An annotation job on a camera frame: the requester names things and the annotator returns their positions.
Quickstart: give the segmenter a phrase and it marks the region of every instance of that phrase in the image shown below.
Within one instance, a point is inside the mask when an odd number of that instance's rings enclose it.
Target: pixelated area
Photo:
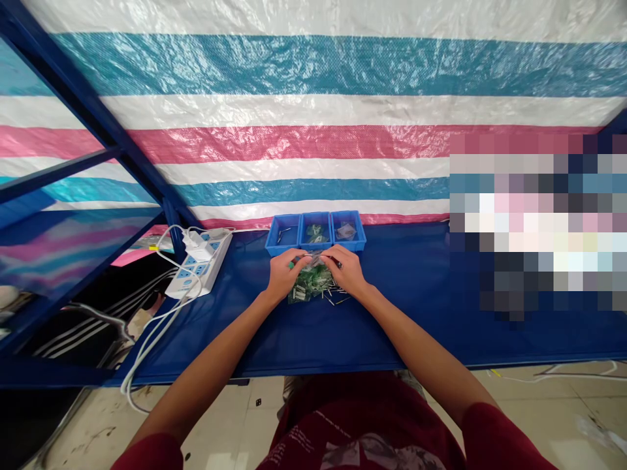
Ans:
[[[596,135],[455,139],[451,271],[466,308],[627,310],[625,138],[611,153]]]

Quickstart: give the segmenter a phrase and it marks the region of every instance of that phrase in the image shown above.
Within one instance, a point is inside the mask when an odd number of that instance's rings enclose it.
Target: hand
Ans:
[[[361,272],[361,265],[356,254],[348,251],[340,245],[334,245],[320,254],[320,259],[325,262],[329,271],[333,275],[335,282],[353,297],[359,299],[366,294],[370,284],[364,279]],[[342,263],[340,269],[335,260]]]
[[[285,253],[270,260],[270,281],[266,292],[275,302],[280,302],[289,294],[294,287],[296,278],[301,269],[312,261],[312,256],[305,250],[290,248]],[[289,268],[289,264],[293,262],[294,267]]]

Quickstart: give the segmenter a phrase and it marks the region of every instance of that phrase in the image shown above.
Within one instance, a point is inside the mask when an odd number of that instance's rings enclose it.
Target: person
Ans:
[[[258,469],[555,468],[468,369],[366,282],[357,255],[335,245],[321,258],[337,284],[377,320],[409,371],[461,428],[466,455],[425,399],[393,372],[314,375],[286,403]],[[183,468],[181,444],[231,378],[257,329],[310,261],[309,254],[298,249],[270,261],[267,289],[172,384],[114,470]]]

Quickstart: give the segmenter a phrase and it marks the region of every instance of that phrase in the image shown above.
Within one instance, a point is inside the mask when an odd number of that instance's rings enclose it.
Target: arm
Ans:
[[[270,261],[268,288],[194,359],[159,400],[129,447],[143,438],[167,433],[179,444],[227,384],[235,366],[270,312],[287,296],[298,273],[311,258],[305,250],[290,249]],[[301,257],[294,268],[289,263]]]
[[[335,245],[322,255],[337,283],[379,322],[407,368],[458,426],[462,425],[466,410],[475,403],[488,403],[498,408],[468,369],[392,305],[375,286],[366,282],[356,254]],[[332,258],[342,263],[341,269]]]

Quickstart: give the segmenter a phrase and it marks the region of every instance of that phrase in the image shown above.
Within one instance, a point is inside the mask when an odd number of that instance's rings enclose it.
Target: power outlet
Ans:
[[[189,271],[185,269],[178,270],[176,277],[170,282],[170,285],[165,291],[168,296],[180,299],[184,296],[194,295],[195,292],[198,292],[198,288],[200,288],[198,295],[205,295],[211,292],[233,235],[230,230],[224,230],[220,234],[220,238],[211,238],[207,232],[202,233],[201,237],[203,240],[211,240],[210,246],[215,250],[214,256],[211,258],[210,262],[199,262],[188,255],[183,261],[183,267],[187,268]],[[200,278],[200,285],[198,287],[196,287],[198,280],[192,273]]]

